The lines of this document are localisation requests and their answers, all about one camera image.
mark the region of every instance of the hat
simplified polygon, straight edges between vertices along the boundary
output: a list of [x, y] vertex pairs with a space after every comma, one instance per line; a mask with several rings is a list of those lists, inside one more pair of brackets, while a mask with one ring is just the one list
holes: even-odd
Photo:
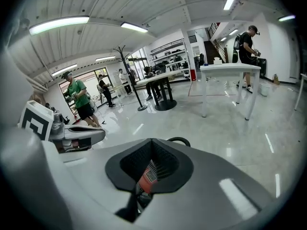
[[68, 76], [68, 74], [70, 74], [70, 73], [71, 73], [71, 71], [64, 72], [61, 78], [62, 79], [66, 78]]

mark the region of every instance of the glossy white floor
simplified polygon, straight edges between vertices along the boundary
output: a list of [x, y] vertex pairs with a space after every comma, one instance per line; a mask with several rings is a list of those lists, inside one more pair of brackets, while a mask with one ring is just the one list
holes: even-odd
[[[294, 111], [298, 88], [270, 84], [268, 97], [258, 95], [249, 121], [244, 119], [251, 94], [242, 91], [237, 105], [237, 88], [233, 81], [210, 79], [207, 98], [208, 115], [201, 116], [201, 82], [180, 82], [171, 85], [177, 106], [158, 112], [154, 100], [145, 101], [146, 90], [138, 91], [148, 108], [137, 111], [135, 95], [122, 98], [123, 107], [99, 108], [106, 125], [106, 138], [93, 149], [103, 149], [141, 138], [184, 137], [191, 146], [214, 153], [228, 160], [260, 182], [273, 196], [287, 190], [305, 162], [306, 104], [304, 92]], [[96, 113], [100, 122], [102, 117]]]

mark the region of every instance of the shoe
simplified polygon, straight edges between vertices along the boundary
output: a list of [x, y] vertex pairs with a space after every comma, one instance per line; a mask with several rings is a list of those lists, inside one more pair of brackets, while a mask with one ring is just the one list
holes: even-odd
[[247, 87], [246, 90], [248, 90], [249, 92], [253, 93], [253, 88], [251, 86]]
[[246, 88], [248, 85], [246, 84], [246, 82], [244, 81], [244, 83], [242, 84], [242, 88]]

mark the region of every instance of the table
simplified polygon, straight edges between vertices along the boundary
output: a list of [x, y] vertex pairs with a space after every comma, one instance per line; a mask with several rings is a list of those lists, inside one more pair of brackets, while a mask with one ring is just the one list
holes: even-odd
[[[153, 96], [154, 96], [153, 98], [154, 98], [154, 101], [155, 101], [155, 104], [156, 104], [155, 109], [157, 111], [170, 110], [170, 109], [174, 108], [177, 105], [177, 102], [175, 100], [173, 100], [173, 95], [172, 95], [171, 88], [169, 86], [168, 77], [176, 75], [178, 73], [181, 73], [182, 71], [184, 71], [184, 70], [169, 71], [169, 72], [161, 73], [159, 75], [155, 75], [152, 78], [143, 79], [143, 80], [137, 82], [137, 85], [145, 85], [147, 83], [150, 84], [150, 88], [152, 89]], [[165, 93], [164, 86], [163, 86], [163, 82], [165, 80], [166, 80], [166, 84], [167, 84], [169, 100], [166, 97], [166, 93]], [[159, 81], [161, 92], [162, 92], [162, 96], [163, 96], [163, 101], [158, 102], [157, 96], [155, 94], [154, 87], [152, 85], [153, 81]]]
[[260, 75], [260, 67], [243, 64], [243, 63], [225, 63], [221, 65], [208, 65], [208, 66], [202, 66], [200, 68], [201, 70], [201, 82], [202, 82], [202, 91], [203, 91], [203, 98], [202, 98], [202, 108], [201, 108], [201, 115], [203, 117], [206, 117], [207, 115], [207, 83], [206, 83], [206, 77], [209, 75], [212, 76], [237, 76], [240, 75], [240, 84], [238, 89], [238, 96], [236, 98], [236, 103], [240, 103], [241, 99], [241, 93], [242, 93], [242, 83], [243, 83], [243, 73], [244, 72], [250, 72], [255, 73], [255, 81], [253, 86], [253, 94], [252, 94], [252, 101], [248, 108], [248, 111], [246, 113], [245, 119], [249, 120], [251, 112], [253, 111], [256, 96], [258, 94], [258, 85], [259, 85], [259, 75]]
[[304, 80], [307, 80], [307, 75], [306, 74], [301, 73], [301, 76], [302, 76], [301, 87], [299, 89], [299, 94], [298, 94], [298, 98], [297, 98], [294, 110], [297, 109], [297, 105], [298, 105], [299, 99], [301, 98], [302, 91], [303, 91]]
[[124, 87], [127, 86], [127, 85], [130, 85], [130, 83], [122, 84], [122, 85], [119, 85], [119, 86], [116, 86], [116, 87], [113, 88], [113, 90], [115, 91], [116, 96], [117, 96], [117, 98], [118, 98], [118, 100], [119, 100], [120, 106], [124, 106], [124, 105], [123, 105], [123, 103], [121, 102], [120, 97], [118, 96], [117, 90], [119, 90], [119, 89], [121, 89], [121, 88], [124, 88]]

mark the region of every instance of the ceiling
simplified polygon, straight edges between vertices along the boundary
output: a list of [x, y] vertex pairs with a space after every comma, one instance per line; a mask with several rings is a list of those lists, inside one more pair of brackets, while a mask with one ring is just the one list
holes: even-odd
[[[286, 14], [278, 0], [236, 0], [224, 11], [226, 0], [27, 0], [20, 14], [9, 52], [18, 68], [41, 84], [52, 81], [50, 74], [66, 66], [90, 68], [96, 58], [116, 56], [156, 40], [178, 27], [191, 28], [212, 22], [251, 20], [262, 10]], [[28, 28], [52, 19], [87, 15], [88, 24], [71, 25], [30, 36]], [[121, 28], [129, 22], [148, 27], [140, 33]], [[99, 64], [110, 64], [117, 60]]]

